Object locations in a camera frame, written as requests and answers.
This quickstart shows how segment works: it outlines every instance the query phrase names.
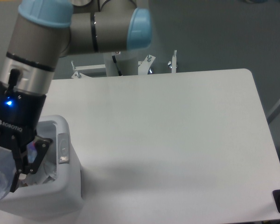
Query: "metal bolt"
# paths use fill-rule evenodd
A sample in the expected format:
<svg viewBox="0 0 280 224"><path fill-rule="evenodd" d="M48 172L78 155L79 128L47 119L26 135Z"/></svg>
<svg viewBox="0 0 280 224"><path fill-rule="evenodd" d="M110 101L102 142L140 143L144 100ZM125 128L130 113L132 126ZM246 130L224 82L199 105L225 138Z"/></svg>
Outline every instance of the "metal bolt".
<svg viewBox="0 0 280 224"><path fill-rule="evenodd" d="M152 58L153 58L153 57L151 57L151 55L148 55L148 56L147 56L147 61L150 62Z"/></svg>
<svg viewBox="0 0 280 224"><path fill-rule="evenodd" d="M168 68L172 69L172 62L171 61L168 62Z"/></svg>
<svg viewBox="0 0 280 224"><path fill-rule="evenodd" d="M150 69L148 70L148 75L151 75L151 74L153 74L153 73L154 73L153 69L150 68Z"/></svg>
<svg viewBox="0 0 280 224"><path fill-rule="evenodd" d="M74 61L71 61L71 66L73 67L73 70L75 71L76 70L76 67L74 65Z"/></svg>

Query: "plastic bottle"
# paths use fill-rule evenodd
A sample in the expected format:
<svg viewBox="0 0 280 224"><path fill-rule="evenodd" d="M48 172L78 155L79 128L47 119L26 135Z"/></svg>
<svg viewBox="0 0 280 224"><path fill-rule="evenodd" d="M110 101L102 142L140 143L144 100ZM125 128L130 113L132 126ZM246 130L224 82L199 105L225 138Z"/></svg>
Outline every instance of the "plastic bottle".
<svg viewBox="0 0 280 224"><path fill-rule="evenodd" d="M0 199L10 190L15 173L15 163L12 152L0 147Z"/></svg>

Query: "gray floor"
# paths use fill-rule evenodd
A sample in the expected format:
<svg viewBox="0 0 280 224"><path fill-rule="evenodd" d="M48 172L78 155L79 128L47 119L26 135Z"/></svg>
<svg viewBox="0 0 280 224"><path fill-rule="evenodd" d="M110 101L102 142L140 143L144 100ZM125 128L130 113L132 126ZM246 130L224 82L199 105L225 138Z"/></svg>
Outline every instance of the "gray floor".
<svg viewBox="0 0 280 224"><path fill-rule="evenodd" d="M0 71L20 1L0 2ZM154 38L139 59L157 57L156 73L178 50L179 72L247 68L265 112L280 98L280 2L240 0L150 0ZM61 58L55 78L70 78L76 66L103 63L102 55ZM280 116L270 125L280 155Z"/></svg>

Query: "metal bracket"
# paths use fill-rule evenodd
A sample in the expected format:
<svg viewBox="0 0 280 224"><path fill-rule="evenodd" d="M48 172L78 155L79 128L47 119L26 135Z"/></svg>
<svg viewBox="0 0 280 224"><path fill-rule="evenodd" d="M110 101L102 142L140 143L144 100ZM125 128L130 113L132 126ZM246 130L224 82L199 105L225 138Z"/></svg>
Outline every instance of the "metal bracket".
<svg viewBox="0 0 280 224"><path fill-rule="evenodd" d="M177 50L174 51L172 60L168 62L168 67L171 69L171 73L176 73L176 69L178 68L176 54Z"/></svg>
<svg viewBox="0 0 280 224"><path fill-rule="evenodd" d="M268 124L270 124L279 114L280 114L280 99L272 107L272 109L269 111L266 117Z"/></svg>
<svg viewBox="0 0 280 224"><path fill-rule="evenodd" d="M150 72L151 65L153 64L154 60L156 59L155 56L148 55L144 61L138 62L138 75L147 75ZM73 67L74 74L71 78L91 78L82 74L84 73L96 73L96 72L106 72L106 66L104 64L99 65L90 65L90 66L78 66L74 65L74 62L71 61L71 65Z"/></svg>

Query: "robotic arm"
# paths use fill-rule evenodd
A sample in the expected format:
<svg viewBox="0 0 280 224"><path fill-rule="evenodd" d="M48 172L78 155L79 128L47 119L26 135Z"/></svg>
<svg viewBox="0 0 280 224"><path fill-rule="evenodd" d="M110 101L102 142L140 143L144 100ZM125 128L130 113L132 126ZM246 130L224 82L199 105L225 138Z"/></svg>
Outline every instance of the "robotic arm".
<svg viewBox="0 0 280 224"><path fill-rule="evenodd" d="M23 0L0 77L0 149L19 175L35 174L50 144L36 126L60 56L148 47L149 12L133 0ZM27 158L34 142L37 157Z"/></svg>

